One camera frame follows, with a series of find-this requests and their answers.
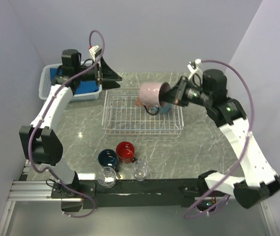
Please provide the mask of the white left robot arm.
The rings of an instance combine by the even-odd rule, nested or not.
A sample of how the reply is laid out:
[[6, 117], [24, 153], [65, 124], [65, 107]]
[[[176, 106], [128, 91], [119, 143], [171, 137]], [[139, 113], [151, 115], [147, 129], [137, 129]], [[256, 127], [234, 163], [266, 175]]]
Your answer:
[[83, 82], [92, 82], [98, 89], [118, 88], [122, 80], [103, 58], [104, 47], [89, 48], [90, 58], [81, 61], [75, 49], [62, 52], [62, 62], [51, 78], [49, 95], [30, 125], [19, 130], [25, 158], [37, 173], [50, 172], [63, 192], [71, 198], [79, 195], [81, 186], [77, 173], [62, 161], [63, 145], [56, 135], [62, 113], [73, 100]]

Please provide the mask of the light blue mug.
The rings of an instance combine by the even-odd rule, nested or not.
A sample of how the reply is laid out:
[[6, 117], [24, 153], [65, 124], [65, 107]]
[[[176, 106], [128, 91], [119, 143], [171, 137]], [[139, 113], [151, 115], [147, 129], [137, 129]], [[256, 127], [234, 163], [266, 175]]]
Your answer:
[[172, 108], [172, 104], [168, 103], [165, 107], [154, 107], [153, 108], [153, 114], [166, 114], [168, 113]]

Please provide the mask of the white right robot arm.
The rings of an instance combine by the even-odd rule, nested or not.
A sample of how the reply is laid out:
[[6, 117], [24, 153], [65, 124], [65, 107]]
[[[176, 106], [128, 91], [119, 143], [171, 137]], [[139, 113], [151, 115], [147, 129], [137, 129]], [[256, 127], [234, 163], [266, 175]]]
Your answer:
[[198, 177], [197, 190], [201, 198], [214, 191], [232, 195], [246, 209], [280, 191], [280, 175], [271, 167], [252, 135], [252, 123], [236, 99], [227, 95], [227, 77], [218, 69], [209, 69], [200, 76], [197, 86], [194, 78], [182, 76], [174, 87], [163, 92], [162, 101], [185, 107], [188, 104], [203, 106], [208, 117], [230, 143], [244, 177], [235, 177], [235, 168], [226, 174], [210, 170]]

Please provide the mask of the purple mug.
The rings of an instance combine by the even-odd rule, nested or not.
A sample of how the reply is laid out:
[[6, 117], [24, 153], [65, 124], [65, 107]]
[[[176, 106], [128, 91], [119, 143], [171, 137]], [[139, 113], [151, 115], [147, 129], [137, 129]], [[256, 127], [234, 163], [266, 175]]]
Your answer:
[[153, 114], [154, 107], [165, 107], [168, 103], [161, 101], [160, 96], [168, 92], [171, 89], [167, 82], [163, 83], [143, 83], [139, 90], [139, 99], [143, 104], [145, 111], [151, 115], [155, 116], [158, 114]]

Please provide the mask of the red mug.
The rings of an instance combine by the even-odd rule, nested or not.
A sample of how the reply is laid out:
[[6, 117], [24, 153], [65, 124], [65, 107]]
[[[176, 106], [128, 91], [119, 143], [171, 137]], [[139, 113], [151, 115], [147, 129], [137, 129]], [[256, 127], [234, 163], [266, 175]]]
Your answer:
[[130, 142], [120, 142], [116, 146], [116, 154], [122, 163], [129, 164], [135, 161], [135, 147]]

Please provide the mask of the white wire dish rack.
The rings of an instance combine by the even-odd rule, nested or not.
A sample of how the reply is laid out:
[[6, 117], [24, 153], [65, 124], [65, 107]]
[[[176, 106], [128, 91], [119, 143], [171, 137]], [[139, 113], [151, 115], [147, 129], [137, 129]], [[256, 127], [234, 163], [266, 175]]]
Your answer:
[[102, 129], [105, 135], [180, 135], [184, 128], [182, 108], [173, 106], [155, 116], [136, 105], [138, 88], [117, 88], [105, 93]]

